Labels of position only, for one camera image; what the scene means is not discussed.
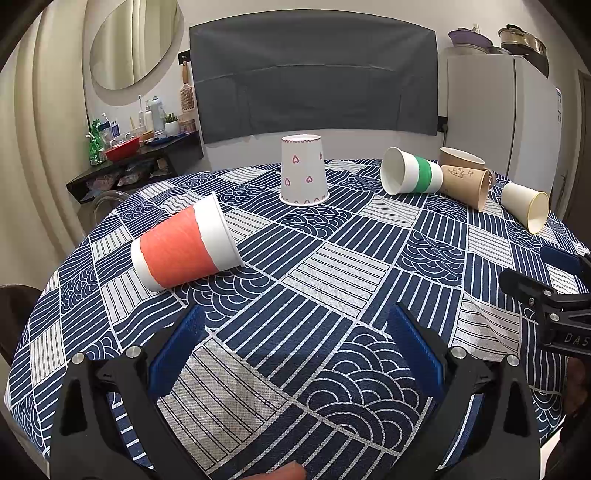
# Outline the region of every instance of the paper cup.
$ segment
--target paper cup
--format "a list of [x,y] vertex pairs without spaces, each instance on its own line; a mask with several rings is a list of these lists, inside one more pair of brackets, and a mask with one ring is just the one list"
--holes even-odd
[[386,150],[380,169],[386,193],[434,193],[441,188],[443,175],[436,163],[392,147]]
[[135,239],[131,260],[153,292],[244,265],[215,192]]
[[456,148],[441,147],[439,149],[439,165],[450,165],[452,167],[472,168],[474,170],[488,170],[491,175],[490,185],[496,183],[495,173],[485,167],[485,161],[471,153]]
[[488,195],[490,174],[488,170],[452,167],[444,165],[441,192],[472,208],[482,211]]
[[329,197],[319,135],[290,135],[281,139],[281,193],[283,203],[318,205]]
[[550,213],[550,201],[545,192],[508,183],[501,193],[501,204],[524,225],[530,233],[544,227]]

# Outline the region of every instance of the round table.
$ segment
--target round table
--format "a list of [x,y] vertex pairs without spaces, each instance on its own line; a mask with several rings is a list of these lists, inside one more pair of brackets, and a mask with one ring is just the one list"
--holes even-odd
[[[54,273],[26,328],[5,398],[46,457],[67,362],[143,344],[187,300],[206,311],[208,337],[158,405],[214,480],[291,460],[309,479],[383,478],[431,405],[385,332],[402,300],[450,346],[498,361],[521,358],[540,437],[561,417],[566,360],[535,347],[532,311],[497,284],[504,268],[586,291],[545,265],[540,248],[588,251],[554,216],[530,235],[500,205],[497,176],[482,213],[439,194],[390,196],[379,160],[327,160],[330,199],[279,200],[281,166],[199,173],[153,184],[114,210]],[[246,266],[152,294],[130,244],[214,190]],[[150,465],[121,399],[113,413],[134,459]],[[461,451],[473,397],[446,463]]]

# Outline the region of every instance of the purple pot lid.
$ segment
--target purple pot lid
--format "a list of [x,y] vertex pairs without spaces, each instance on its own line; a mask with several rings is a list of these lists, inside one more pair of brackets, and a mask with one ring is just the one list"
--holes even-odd
[[449,32],[449,38],[454,45],[467,44],[475,45],[480,48],[492,47],[492,42],[484,35],[473,32],[472,30],[452,30]]

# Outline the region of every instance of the orange paper cup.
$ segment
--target orange paper cup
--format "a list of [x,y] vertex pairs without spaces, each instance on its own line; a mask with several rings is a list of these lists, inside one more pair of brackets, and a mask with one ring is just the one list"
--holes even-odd
[[153,292],[244,265],[215,192],[135,239],[131,259]]

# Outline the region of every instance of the green stripe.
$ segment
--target green stripe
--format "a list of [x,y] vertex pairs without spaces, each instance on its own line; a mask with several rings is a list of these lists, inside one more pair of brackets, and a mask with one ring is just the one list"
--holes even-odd
[[429,188],[429,185],[431,185],[431,165],[429,165],[429,161],[424,158],[417,157],[416,155],[415,158],[418,162],[418,182],[413,191],[422,193]]

